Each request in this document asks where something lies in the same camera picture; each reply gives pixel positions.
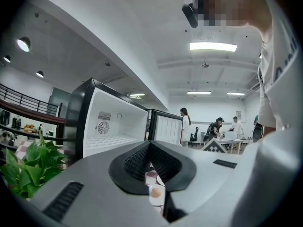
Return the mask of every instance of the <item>green leaf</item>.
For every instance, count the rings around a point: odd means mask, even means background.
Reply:
[[[42,170],[44,170],[48,162],[48,151],[46,146],[41,146],[39,148],[39,153],[40,153],[39,166],[42,168]]]
[[[21,190],[20,193],[18,194],[19,197],[23,198],[23,199],[28,199],[28,192]]]
[[[25,165],[27,165],[27,166],[36,166],[38,164],[38,161],[39,161],[39,159],[35,160],[35,161],[27,161],[25,163]]]
[[[39,167],[33,167],[33,166],[28,166],[28,165],[26,165],[25,167],[26,167],[26,170],[28,171],[34,185],[39,186],[40,177],[42,175],[42,169]]]
[[[57,168],[57,167],[47,169],[44,172],[44,182],[45,183],[48,182],[49,180],[51,180],[53,177],[57,176],[62,171],[63,171],[63,169]]]
[[[0,171],[2,172],[9,186],[17,185],[17,180],[16,180],[17,175],[15,174],[15,171],[11,171],[11,168],[7,164],[0,166]]]
[[[26,152],[26,159],[27,161],[35,161],[38,160],[40,157],[39,154],[39,147],[37,146],[37,144],[34,142],[32,143],[28,148],[27,148],[27,152]]]
[[[24,186],[28,185],[31,182],[25,170],[21,170],[20,175],[21,175],[21,179],[19,182],[19,188],[22,189]]]
[[[17,157],[15,156],[15,154],[12,151],[10,151],[7,148],[5,148],[5,161],[6,161],[6,164],[8,164],[8,165],[18,167]]]
[[[41,134],[41,131],[38,131],[39,132],[39,137],[40,137],[40,146],[44,146],[45,145],[45,141],[43,139],[43,136]]]
[[[28,193],[28,197],[32,198],[34,193],[38,190],[38,187],[36,187],[35,185],[33,185],[32,183],[27,185],[27,193]]]
[[[58,159],[60,158],[59,161],[63,160],[65,157],[67,157],[67,155],[60,153],[59,151],[55,150],[55,151],[51,151],[48,154],[50,161],[51,162],[57,162]]]
[[[47,142],[46,147],[51,151],[61,149],[61,147],[54,145],[52,141]]]
[[[51,162],[50,165],[49,165],[49,167],[53,167],[53,166],[62,166],[62,165],[64,165],[64,164],[65,164],[65,162],[63,162],[63,161]]]
[[[19,195],[19,193],[21,192],[21,189],[19,188],[19,186],[15,186],[15,187],[12,189],[12,192],[14,192],[15,194]]]

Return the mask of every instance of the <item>white sleeve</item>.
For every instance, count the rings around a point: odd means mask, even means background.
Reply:
[[[276,119],[271,109],[269,98],[265,93],[265,88],[260,80],[260,77],[258,78],[260,83],[260,110],[258,116],[258,123],[267,127],[275,128]]]

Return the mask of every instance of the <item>ceiling light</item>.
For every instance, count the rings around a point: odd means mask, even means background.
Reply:
[[[22,38],[18,39],[17,44],[19,45],[19,47],[22,50],[24,50],[25,52],[29,52],[30,40],[28,37],[22,37]]]
[[[187,94],[211,94],[212,92],[187,92]]]
[[[235,52],[237,46],[234,44],[224,44],[215,42],[191,42],[189,43],[190,50],[220,50]]]
[[[7,61],[8,63],[10,63],[10,56],[9,56],[9,55],[3,57],[3,59],[4,59],[5,61]]]
[[[227,95],[238,95],[238,96],[243,96],[243,95],[245,95],[245,93],[231,93],[231,92],[228,92]]]
[[[138,93],[138,94],[131,94],[130,96],[144,96],[144,93]]]
[[[36,75],[39,76],[39,77],[41,77],[41,78],[44,77],[43,71],[41,71],[41,70],[38,71],[38,72],[36,73]]]

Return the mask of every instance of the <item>black fridge frame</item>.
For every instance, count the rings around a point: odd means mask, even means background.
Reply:
[[[163,116],[171,119],[177,119],[182,121],[182,126],[181,126],[181,137],[180,137],[180,142],[182,138],[182,128],[183,128],[183,117],[177,116],[171,113],[166,113],[160,110],[152,109],[151,110],[151,124],[150,124],[150,132],[148,135],[148,140],[155,140],[155,133],[156,133],[156,125],[157,125],[157,116]]]
[[[89,105],[92,100],[92,96],[95,88],[98,88],[106,93],[109,93],[117,98],[122,99],[138,108],[143,110],[148,110],[146,107],[138,104],[132,99],[126,97],[125,95],[113,90],[112,88],[106,86],[105,84],[91,78],[76,88],[70,98],[70,102],[66,112],[66,122],[64,126],[64,135],[75,138],[75,145],[69,143],[68,148],[71,150],[71,163],[74,163],[83,158],[83,142],[84,142],[84,130],[87,119],[87,114],[89,111]]]

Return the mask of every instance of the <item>vent slot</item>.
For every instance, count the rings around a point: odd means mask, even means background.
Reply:
[[[105,113],[105,112],[100,112],[98,119],[102,119],[102,120],[110,120],[110,113]]]
[[[69,183],[59,195],[43,211],[48,217],[60,222],[68,209],[79,195],[83,184],[78,182]]]

